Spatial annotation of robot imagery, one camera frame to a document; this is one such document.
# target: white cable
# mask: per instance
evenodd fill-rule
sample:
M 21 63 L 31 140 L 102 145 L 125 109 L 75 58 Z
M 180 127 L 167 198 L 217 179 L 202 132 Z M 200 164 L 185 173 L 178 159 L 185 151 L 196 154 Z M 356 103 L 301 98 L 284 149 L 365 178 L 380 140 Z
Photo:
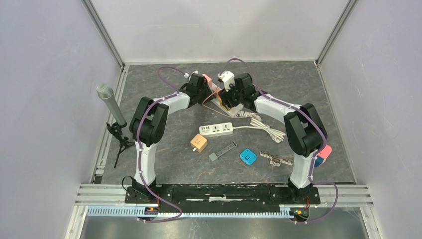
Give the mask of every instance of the white cable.
M 238 129 L 238 128 L 255 128 L 255 129 L 263 129 L 265 130 L 271 137 L 271 139 L 273 139 L 273 141 L 275 141 L 276 143 L 280 143 L 281 141 L 284 140 L 284 136 L 286 135 L 285 133 L 270 128 L 269 125 L 264 124 L 262 122 L 262 119 L 259 115 L 257 115 L 256 113 L 251 113 L 251 112 L 246 112 L 246 111 L 239 111 L 238 112 L 238 117 L 251 117 L 251 125 L 252 126 L 239 126 L 239 127 L 233 127 L 233 129 Z

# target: white wall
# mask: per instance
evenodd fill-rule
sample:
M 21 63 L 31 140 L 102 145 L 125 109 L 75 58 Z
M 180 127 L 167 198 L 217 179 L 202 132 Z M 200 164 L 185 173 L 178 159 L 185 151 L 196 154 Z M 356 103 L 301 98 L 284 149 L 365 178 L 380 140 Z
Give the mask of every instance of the white wall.
M 1 1 L 0 32 L 0 238 L 63 238 L 119 67 L 79 0 Z
M 315 60 L 347 0 L 92 0 L 126 62 Z
M 361 0 L 322 63 L 387 239 L 421 238 L 422 3 Z

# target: table surface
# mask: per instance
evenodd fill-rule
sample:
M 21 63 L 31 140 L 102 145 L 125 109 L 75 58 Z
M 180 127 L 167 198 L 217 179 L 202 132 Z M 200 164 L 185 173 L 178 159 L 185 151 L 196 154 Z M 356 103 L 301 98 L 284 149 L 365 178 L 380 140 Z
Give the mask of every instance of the table surface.
M 183 71 L 198 70 L 217 82 L 216 75 L 224 63 L 177 64 L 172 65 Z M 313 62 L 255 62 L 250 63 L 256 73 L 253 79 L 261 89 L 283 101 L 303 105 L 311 103 L 327 130 L 328 144 L 333 152 L 327 161 L 316 168 L 314 180 L 333 182 L 353 182 L 353 174 L 346 157 L 336 122 L 329 101 Z M 174 90 L 164 84 L 157 76 L 161 65 L 130 66 L 120 107 L 128 122 L 139 100 L 169 95 Z M 241 63 L 229 63 L 227 70 L 234 74 L 246 73 L 248 69 Z M 179 72 L 164 69 L 163 75 L 177 86 L 186 82 Z M 217 109 L 213 103 L 208 105 Z M 279 121 L 261 115 L 262 121 L 270 127 L 285 132 Z M 260 151 L 293 160 L 293 152 L 287 139 L 281 143 L 274 142 L 267 132 L 260 129 L 235 129 L 233 134 L 208 139 L 208 145 L 201 152 L 192 152 L 191 139 L 198 133 L 199 127 L 207 124 L 231 122 L 233 126 L 249 125 L 250 119 L 231 119 L 217 114 L 204 106 L 193 106 L 168 116 L 165 133 L 157 146 L 155 172 L 157 183 L 285 183 L 293 167 L 282 164 L 280 167 L 270 165 L 269 159 L 259 156 Z M 132 137 L 128 127 L 123 133 Z M 208 155 L 228 146 L 231 141 L 237 148 L 227 152 L 216 161 L 210 161 Z M 133 176 L 136 170 L 136 150 L 134 147 L 125 151 L 119 159 L 117 168 L 113 168 L 118 152 L 118 141 L 113 138 L 102 184 L 119 184 L 124 176 Z M 239 157 L 249 148 L 258 158 L 252 165 L 246 165 Z

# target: silver microphone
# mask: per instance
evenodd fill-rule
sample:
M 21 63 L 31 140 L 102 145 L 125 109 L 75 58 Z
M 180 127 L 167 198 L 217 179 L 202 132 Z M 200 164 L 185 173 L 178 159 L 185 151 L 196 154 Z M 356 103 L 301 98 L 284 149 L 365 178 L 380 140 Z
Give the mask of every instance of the silver microphone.
M 126 120 L 114 98 L 113 89 L 110 88 L 107 84 L 101 84 L 97 87 L 98 97 L 104 101 L 107 105 L 110 113 L 116 119 L 116 122 L 122 127 L 126 126 Z

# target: metal base plate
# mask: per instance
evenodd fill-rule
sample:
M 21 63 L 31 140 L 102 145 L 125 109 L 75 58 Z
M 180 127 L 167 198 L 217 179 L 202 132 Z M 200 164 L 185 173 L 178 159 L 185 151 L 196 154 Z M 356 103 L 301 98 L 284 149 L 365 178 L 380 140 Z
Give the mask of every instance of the metal base plate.
M 291 190 L 279 184 L 162 184 L 153 188 L 163 199 L 177 204 L 185 213 L 276 213 L 280 205 L 317 205 L 318 188 L 292 200 Z M 128 193 L 125 203 L 155 203 L 144 196 Z M 161 213 L 176 213 L 170 205 L 161 203 Z

